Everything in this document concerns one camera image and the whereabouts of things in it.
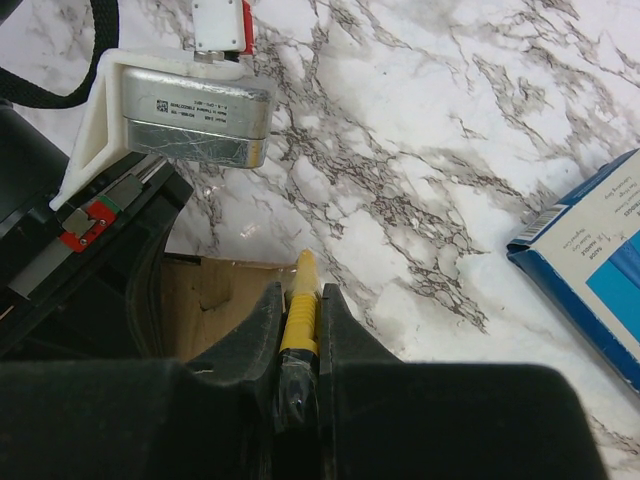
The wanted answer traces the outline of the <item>brown cardboard express box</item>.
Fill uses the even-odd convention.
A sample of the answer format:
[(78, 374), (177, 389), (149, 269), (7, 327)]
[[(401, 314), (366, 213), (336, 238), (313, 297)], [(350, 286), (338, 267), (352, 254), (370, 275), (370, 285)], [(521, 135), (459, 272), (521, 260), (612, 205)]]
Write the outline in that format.
[(195, 358), (240, 325), (266, 287), (288, 288), (293, 264), (167, 253), (161, 264), (163, 355)]

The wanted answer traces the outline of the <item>yellow utility knife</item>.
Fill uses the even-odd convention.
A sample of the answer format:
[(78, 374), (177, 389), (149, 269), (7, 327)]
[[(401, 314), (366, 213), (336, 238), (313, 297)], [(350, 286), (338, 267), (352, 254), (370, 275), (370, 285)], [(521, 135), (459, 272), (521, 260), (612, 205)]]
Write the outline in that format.
[(274, 430), (281, 434), (317, 424), (319, 279), (313, 253), (298, 257), (278, 352)]

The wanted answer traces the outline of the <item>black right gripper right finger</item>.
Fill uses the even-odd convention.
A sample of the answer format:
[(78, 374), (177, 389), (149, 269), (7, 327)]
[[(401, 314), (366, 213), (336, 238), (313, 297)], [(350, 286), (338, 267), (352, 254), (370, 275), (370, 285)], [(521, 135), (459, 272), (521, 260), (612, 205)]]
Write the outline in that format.
[(321, 299), (319, 405), (328, 479), (603, 479), (586, 414), (556, 370), (405, 363)]

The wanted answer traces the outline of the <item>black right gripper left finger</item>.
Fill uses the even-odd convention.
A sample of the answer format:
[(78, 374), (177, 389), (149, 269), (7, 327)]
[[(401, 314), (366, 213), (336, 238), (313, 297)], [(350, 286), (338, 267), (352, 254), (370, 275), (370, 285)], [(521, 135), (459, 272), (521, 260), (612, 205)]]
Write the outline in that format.
[(5, 479), (268, 479), (283, 292), (189, 362), (5, 362)]

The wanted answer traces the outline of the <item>blue razor box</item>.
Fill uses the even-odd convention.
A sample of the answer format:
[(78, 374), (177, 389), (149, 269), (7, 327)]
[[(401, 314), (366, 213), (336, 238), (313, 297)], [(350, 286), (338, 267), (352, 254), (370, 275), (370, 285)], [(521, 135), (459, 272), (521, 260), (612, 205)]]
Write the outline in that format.
[(520, 268), (639, 388), (639, 152), (601, 167), (507, 246)]

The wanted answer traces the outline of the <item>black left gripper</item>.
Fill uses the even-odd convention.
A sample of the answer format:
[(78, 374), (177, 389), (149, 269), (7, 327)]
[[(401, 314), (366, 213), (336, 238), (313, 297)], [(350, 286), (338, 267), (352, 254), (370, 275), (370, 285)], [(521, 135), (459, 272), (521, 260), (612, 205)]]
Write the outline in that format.
[(193, 193), (132, 154), (52, 211), (36, 196), (1, 223), (4, 356), (160, 356), (161, 263)]

